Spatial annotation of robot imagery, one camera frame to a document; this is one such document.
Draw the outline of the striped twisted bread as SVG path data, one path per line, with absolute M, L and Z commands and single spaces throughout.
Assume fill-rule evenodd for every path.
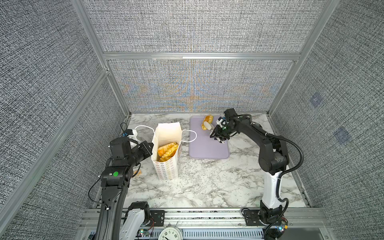
M 159 162 L 166 162 L 171 159 L 176 154 L 178 148 L 179 145 L 176 142 L 158 148 Z

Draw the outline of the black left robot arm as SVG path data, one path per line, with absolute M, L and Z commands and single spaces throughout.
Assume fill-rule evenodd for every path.
M 119 137 L 110 142 L 112 156 L 101 173 L 101 212 L 94 240 L 118 240 L 123 206 L 134 167 L 153 154 L 153 143 Z

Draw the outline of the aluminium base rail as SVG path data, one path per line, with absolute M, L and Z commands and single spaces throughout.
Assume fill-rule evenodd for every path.
M 178 230 L 184 240 L 262 240 L 266 228 L 257 208 L 151 209 L 152 220 L 135 230 L 140 240 L 161 239 L 168 228 Z M 333 240 L 332 227 L 320 208 L 288 208 L 288 227 L 283 240 Z

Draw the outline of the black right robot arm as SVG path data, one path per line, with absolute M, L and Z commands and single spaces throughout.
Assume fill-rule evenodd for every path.
M 285 219 L 284 213 L 289 206 L 289 200 L 281 197 L 282 179 L 284 175 L 301 167 L 304 162 L 304 153 L 293 141 L 264 130 L 260 124 L 253 121 L 250 114 L 239 115 L 234 109 L 228 109 L 224 115 L 218 118 L 215 126 L 209 122 L 210 118 L 206 117 L 202 128 L 209 130 L 210 138 L 219 143 L 224 143 L 237 134 L 244 134 L 259 146 L 258 162 L 265 173 L 259 219 L 269 229 L 275 223 Z M 287 168 L 290 163 L 287 144 L 295 147 L 300 155 L 297 165 L 289 169 Z

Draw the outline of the white patterned paper bag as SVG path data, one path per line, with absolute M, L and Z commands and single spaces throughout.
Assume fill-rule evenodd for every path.
M 178 160 L 182 143 L 192 143 L 197 139 L 197 133 L 192 130 L 183 130 L 179 122 L 161 123 L 153 129 L 149 126 L 139 125 L 135 127 L 148 128 L 153 131 L 151 160 L 160 180 L 173 180 L 179 177 Z M 184 132 L 191 132 L 195 137 L 190 141 L 183 141 Z

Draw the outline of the lilac plastic tray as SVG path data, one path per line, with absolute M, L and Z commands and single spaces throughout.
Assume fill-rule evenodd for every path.
M 211 132 L 203 130 L 201 125 L 205 116 L 190 117 L 190 130 L 196 132 L 190 133 L 189 155 L 194 159 L 227 159 L 230 156 L 229 146 L 227 142 L 220 143 L 210 138 Z

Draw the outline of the long glazed bread stick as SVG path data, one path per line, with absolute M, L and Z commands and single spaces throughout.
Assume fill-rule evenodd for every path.
M 205 116 L 203 123 L 202 123 L 202 129 L 204 131 L 212 130 L 213 129 L 213 125 L 212 125 L 213 120 L 214 120 L 214 116 L 212 116 L 212 115 Z

